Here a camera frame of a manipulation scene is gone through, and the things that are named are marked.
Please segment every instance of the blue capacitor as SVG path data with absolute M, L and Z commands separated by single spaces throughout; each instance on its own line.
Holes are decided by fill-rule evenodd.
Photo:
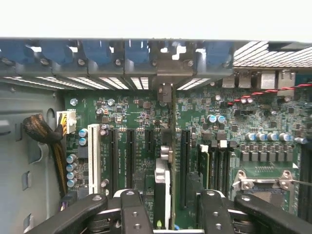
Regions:
M 88 129 L 83 128 L 78 132 L 79 137 L 86 137 L 88 135 Z
M 79 145 L 80 145 L 80 146 L 85 146 L 85 145 L 87 145 L 87 139 L 86 139 L 86 138 L 80 138 L 80 139 L 79 139 Z

